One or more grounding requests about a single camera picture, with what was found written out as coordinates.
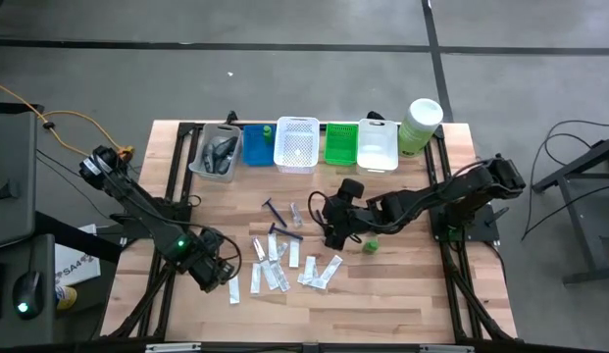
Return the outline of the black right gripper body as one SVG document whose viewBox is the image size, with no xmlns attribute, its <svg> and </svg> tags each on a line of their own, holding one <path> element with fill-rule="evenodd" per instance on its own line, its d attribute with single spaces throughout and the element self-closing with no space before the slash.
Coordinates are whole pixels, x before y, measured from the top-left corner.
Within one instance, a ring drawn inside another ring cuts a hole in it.
<svg viewBox="0 0 609 353">
<path fill-rule="evenodd" d="M 366 232 L 377 233 L 375 229 L 377 207 L 371 200 L 365 207 L 352 204 L 351 198 L 333 195 L 325 199 L 322 216 L 326 219 L 323 226 L 325 235 L 352 235 Z"/>
</svg>

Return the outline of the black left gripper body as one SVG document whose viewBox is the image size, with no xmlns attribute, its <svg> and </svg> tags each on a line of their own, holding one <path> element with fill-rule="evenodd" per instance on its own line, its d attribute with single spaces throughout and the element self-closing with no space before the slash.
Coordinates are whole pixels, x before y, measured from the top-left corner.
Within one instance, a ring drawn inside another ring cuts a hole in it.
<svg viewBox="0 0 609 353">
<path fill-rule="evenodd" d="M 220 257 L 217 252 L 193 249 L 188 257 L 191 276 L 196 280 L 209 280 L 218 277 L 218 270 L 223 267 L 233 267 L 227 260 Z"/>
</svg>

